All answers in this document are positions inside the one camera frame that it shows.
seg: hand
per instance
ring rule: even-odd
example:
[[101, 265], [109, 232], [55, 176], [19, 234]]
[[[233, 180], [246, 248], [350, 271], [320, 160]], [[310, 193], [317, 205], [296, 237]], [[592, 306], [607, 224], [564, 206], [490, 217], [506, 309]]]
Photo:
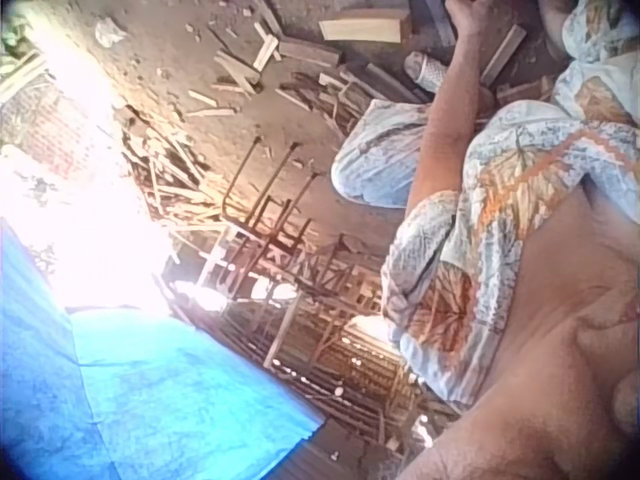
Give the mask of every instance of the hand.
[[481, 36], [493, 0], [446, 0], [445, 6], [458, 30], [458, 38]]

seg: blue tarp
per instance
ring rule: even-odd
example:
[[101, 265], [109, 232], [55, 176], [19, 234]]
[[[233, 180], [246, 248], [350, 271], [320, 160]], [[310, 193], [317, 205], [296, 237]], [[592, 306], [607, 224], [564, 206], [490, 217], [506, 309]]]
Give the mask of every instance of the blue tarp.
[[257, 479], [322, 422], [173, 318], [67, 315], [0, 222], [0, 441], [29, 478]]

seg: dirt floor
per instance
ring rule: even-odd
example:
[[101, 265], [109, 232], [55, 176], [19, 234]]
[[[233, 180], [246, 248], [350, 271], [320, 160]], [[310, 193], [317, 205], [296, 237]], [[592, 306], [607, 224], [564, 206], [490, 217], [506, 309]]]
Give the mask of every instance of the dirt floor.
[[[368, 59], [401, 79], [410, 81], [401, 71], [402, 61], [411, 50], [429, 52], [447, 63], [451, 49], [432, 48], [433, 29], [424, 21], [424, 0], [412, 0], [412, 21], [415, 35], [407, 45], [378, 43], [337, 43], [346, 52], [347, 60]], [[194, 152], [204, 155], [212, 172], [229, 181], [254, 136], [262, 135], [274, 155], [268, 158], [260, 149], [252, 158], [241, 188], [247, 199], [255, 198], [256, 187], [266, 181], [279, 157], [291, 142], [300, 142], [298, 157], [303, 168], [288, 166], [276, 183], [275, 192], [281, 199], [292, 198], [310, 169], [324, 174], [302, 200], [297, 214], [314, 220], [312, 240], [326, 243], [341, 232], [354, 235], [365, 242], [372, 254], [383, 256], [403, 217], [402, 211], [370, 208], [352, 204], [339, 197], [328, 177], [340, 140], [323, 120], [278, 96], [274, 89], [290, 78], [293, 71], [310, 74], [320, 67], [293, 59], [269, 63], [262, 77], [264, 91], [246, 99], [242, 95], [214, 92], [209, 84], [226, 72], [213, 61], [215, 42], [207, 31], [207, 23], [215, 21], [216, 32], [225, 40], [233, 54], [252, 63], [262, 41], [253, 22], [242, 14], [243, 7], [253, 7], [251, 0], [53, 0], [41, 4], [42, 12], [60, 31], [81, 49], [95, 56], [115, 90], [125, 101], [142, 112], [173, 122], [195, 140]], [[273, 0], [274, 11], [281, 19], [287, 35], [321, 41], [318, 21], [334, 10], [333, 0]], [[496, 0], [491, 36], [483, 45], [483, 58], [489, 58], [500, 44], [510, 26], [521, 24], [528, 37], [494, 87], [503, 83], [512, 86], [532, 81], [541, 75], [557, 72], [556, 64], [546, 52], [541, 35], [540, 18], [535, 0]], [[128, 33], [110, 49], [98, 44], [94, 36], [100, 17], [109, 16]], [[189, 31], [189, 24], [195, 31]], [[238, 36], [226, 32], [231, 28]], [[201, 40], [196, 40], [199, 32]], [[221, 106], [241, 108], [239, 115], [222, 118], [188, 118], [185, 123], [175, 120], [175, 109], [188, 112], [202, 108], [190, 98], [189, 89], [214, 97]]]

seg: person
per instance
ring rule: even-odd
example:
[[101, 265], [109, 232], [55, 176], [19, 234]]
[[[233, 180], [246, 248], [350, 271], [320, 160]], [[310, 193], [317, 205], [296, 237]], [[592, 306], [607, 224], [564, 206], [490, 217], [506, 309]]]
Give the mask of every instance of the person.
[[406, 208], [382, 314], [463, 413], [402, 478], [602, 478], [638, 431], [638, 23], [616, 0], [539, 0], [573, 60], [550, 102], [474, 137], [489, 6], [446, 1], [433, 104], [374, 100], [332, 167], [345, 197]]

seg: patterned cloth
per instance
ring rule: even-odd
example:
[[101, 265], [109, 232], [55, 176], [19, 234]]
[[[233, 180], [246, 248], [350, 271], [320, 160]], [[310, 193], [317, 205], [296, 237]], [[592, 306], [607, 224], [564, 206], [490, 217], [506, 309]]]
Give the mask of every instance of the patterned cloth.
[[[640, 223], [637, 24], [613, 1], [580, 0], [563, 35], [575, 61], [551, 103], [498, 112], [469, 146], [461, 192], [423, 200], [383, 267], [392, 340], [458, 410], [473, 405], [491, 366], [526, 238], [583, 177]], [[406, 205], [424, 112], [374, 102], [336, 159], [336, 188], [359, 202]]]

